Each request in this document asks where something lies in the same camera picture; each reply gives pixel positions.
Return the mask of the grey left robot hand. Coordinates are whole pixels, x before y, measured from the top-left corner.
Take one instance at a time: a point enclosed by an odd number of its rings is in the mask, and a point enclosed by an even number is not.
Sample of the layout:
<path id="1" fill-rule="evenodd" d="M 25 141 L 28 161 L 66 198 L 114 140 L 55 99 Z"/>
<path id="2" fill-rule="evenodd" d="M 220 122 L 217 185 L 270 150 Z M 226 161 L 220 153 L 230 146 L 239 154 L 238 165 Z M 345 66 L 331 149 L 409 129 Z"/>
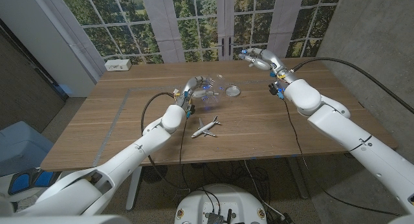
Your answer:
<path id="1" fill-rule="evenodd" d="M 205 98 L 211 96 L 217 96 L 219 92 L 213 89 L 213 80 L 211 78 L 196 76 L 190 78 L 184 89 L 177 97 L 176 104 L 187 110 L 192 98 Z"/>

